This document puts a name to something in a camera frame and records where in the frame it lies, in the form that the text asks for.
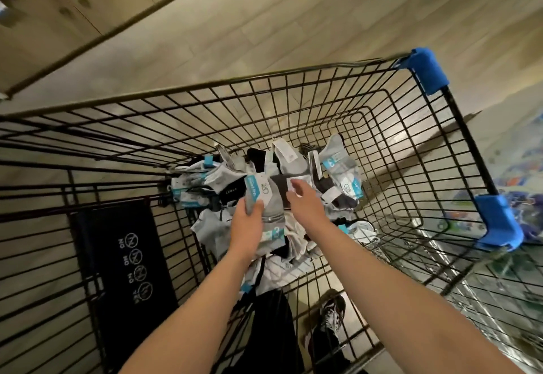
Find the plastic clip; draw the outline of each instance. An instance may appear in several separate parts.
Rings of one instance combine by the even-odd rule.
[[[503,195],[477,195],[475,203],[487,229],[475,247],[487,251],[507,247],[510,252],[522,244],[524,233]]]
[[[409,68],[415,72],[426,95],[435,94],[449,84],[436,56],[429,48],[415,48],[411,55],[395,65],[398,69]]]

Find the sneaker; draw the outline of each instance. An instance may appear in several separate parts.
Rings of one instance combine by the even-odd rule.
[[[313,336],[313,331],[325,331],[328,328],[332,330],[334,335],[337,337],[343,322],[343,318],[345,317],[345,309],[347,308],[345,299],[334,289],[329,290],[327,294],[331,295],[331,298],[321,305],[318,324],[311,327],[305,337],[304,345],[306,350],[308,350],[309,355],[312,355],[311,338]]]

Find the foot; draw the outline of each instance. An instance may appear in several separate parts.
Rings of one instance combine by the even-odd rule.
[[[311,327],[309,333],[305,337],[305,348],[308,350],[309,355],[312,355],[311,338],[313,336],[313,331],[325,331],[328,328],[337,337],[343,318],[345,317],[345,309],[347,308],[345,299],[336,290],[330,291],[331,298],[321,305],[319,322],[314,327]]]

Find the black pants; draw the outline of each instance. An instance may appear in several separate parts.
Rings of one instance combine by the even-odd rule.
[[[285,373],[304,372],[301,351],[294,330],[292,312],[287,297],[280,291],[269,291],[256,297],[255,317],[247,347],[234,367],[225,372]],[[331,330],[313,330],[313,355],[315,374],[339,374],[350,362],[337,350],[339,341]],[[330,356],[331,350],[337,352]]]

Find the pile of socks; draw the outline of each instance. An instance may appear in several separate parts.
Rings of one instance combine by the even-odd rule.
[[[364,197],[362,181],[340,135],[332,135],[320,153],[307,144],[296,149],[283,138],[274,140],[271,150],[249,148],[245,155],[231,155],[220,144],[216,149],[174,167],[171,191],[174,204],[194,211],[198,219],[191,229],[217,261],[228,250],[238,200],[245,197],[248,214],[256,201],[263,201],[263,233],[240,298],[290,284],[313,271],[313,261],[322,255],[289,210],[286,193],[294,190],[292,179],[303,179],[316,190],[331,220],[349,222],[344,231],[350,237],[363,245],[378,239],[371,224],[358,221],[355,213]]]

